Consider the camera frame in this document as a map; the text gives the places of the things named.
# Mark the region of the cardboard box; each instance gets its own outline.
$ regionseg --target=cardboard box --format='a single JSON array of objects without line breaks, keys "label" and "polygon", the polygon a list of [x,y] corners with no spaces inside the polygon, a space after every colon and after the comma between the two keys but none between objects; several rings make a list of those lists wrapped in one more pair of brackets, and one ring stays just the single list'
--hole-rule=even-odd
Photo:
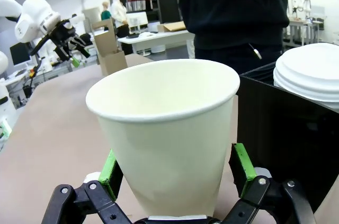
[{"label": "cardboard box", "polygon": [[184,21],[158,25],[158,32],[175,32],[182,30],[186,30]]},{"label": "cardboard box", "polygon": [[115,37],[113,22],[110,19],[96,22],[92,24],[93,30],[98,28],[107,27],[109,30],[103,32],[101,34],[94,36],[94,41],[97,47],[98,52],[101,55],[105,55],[107,53],[117,53],[118,51],[118,43]]},{"label": "cardboard box", "polygon": [[98,55],[102,74],[106,77],[117,71],[127,68],[125,53],[107,53],[106,55]]}]

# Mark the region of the computer monitor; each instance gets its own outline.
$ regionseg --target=computer monitor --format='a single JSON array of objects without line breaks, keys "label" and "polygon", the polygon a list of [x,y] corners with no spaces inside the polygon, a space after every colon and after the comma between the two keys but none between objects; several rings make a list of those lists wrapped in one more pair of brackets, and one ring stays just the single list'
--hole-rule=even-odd
[{"label": "computer monitor", "polygon": [[31,60],[29,48],[24,43],[18,43],[10,48],[14,65],[19,65]]}]

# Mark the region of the brown table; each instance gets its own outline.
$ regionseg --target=brown table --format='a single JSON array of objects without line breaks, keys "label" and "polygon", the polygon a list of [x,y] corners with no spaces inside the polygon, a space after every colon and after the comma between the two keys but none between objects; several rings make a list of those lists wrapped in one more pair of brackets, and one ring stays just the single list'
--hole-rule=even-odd
[{"label": "brown table", "polygon": [[[149,62],[139,56],[127,56],[129,66]],[[40,85],[20,116],[3,152],[0,153],[0,223],[41,223],[54,188],[59,184],[79,187],[85,176],[101,171],[109,153],[94,114],[86,107],[87,91],[102,78],[99,66],[90,66]],[[231,139],[237,131],[235,98]],[[318,223],[338,223],[338,187],[317,213]],[[218,198],[215,217],[224,218],[238,200],[228,164]],[[146,215],[126,181],[118,204],[132,221]],[[88,216],[85,223],[101,223]],[[253,222],[275,223],[264,211]]]}]

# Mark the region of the white shirt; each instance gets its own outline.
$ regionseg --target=white shirt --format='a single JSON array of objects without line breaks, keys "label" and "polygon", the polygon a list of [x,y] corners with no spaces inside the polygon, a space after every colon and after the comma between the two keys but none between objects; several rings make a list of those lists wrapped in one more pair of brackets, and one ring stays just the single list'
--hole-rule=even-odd
[{"label": "white shirt", "polygon": [[122,21],[127,21],[127,9],[120,0],[113,0],[111,14],[117,28],[123,25]]}]

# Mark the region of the cup rim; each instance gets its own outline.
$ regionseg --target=cup rim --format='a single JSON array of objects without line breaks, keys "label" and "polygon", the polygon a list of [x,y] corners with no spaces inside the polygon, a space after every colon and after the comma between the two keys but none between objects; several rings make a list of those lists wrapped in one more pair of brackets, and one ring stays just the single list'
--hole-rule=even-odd
[{"label": "cup rim", "polygon": [[[232,91],[230,91],[228,94],[225,94],[221,96],[220,98],[217,98],[214,101],[211,101],[205,105],[202,105],[200,107],[193,107],[190,109],[185,109],[182,111],[175,111],[175,112],[167,112],[162,114],[147,114],[147,115],[112,115],[105,111],[98,111],[96,108],[94,108],[94,105],[90,101],[90,95],[93,91],[93,88],[95,85],[97,85],[99,82],[102,82],[104,80],[109,80],[111,77],[115,77],[119,74],[127,73],[131,70],[140,69],[141,67],[147,67],[147,66],[154,66],[154,64],[161,64],[161,63],[177,63],[177,62],[196,62],[196,63],[204,63],[204,64],[215,64],[217,66],[224,66],[225,69],[228,69],[233,75],[234,75],[234,82],[231,84],[230,89],[232,88]],[[95,83],[90,90],[86,94],[86,105],[88,109],[96,114],[99,117],[106,118],[112,121],[116,122],[124,122],[124,123],[158,123],[158,122],[169,122],[169,121],[177,121],[186,119],[189,117],[194,117],[199,114],[206,113],[208,111],[214,110],[215,108],[225,104],[227,101],[229,101],[238,91],[240,87],[240,77],[238,73],[232,69],[231,67],[221,64],[219,62],[210,61],[210,60],[200,60],[200,59],[173,59],[173,60],[162,60],[162,61],[152,61],[147,62],[145,64],[136,65],[133,67],[129,67],[126,69],[123,69],[121,71],[118,71],[114,74],[111,74],[107,77],[104,77],[97,83]]]}]

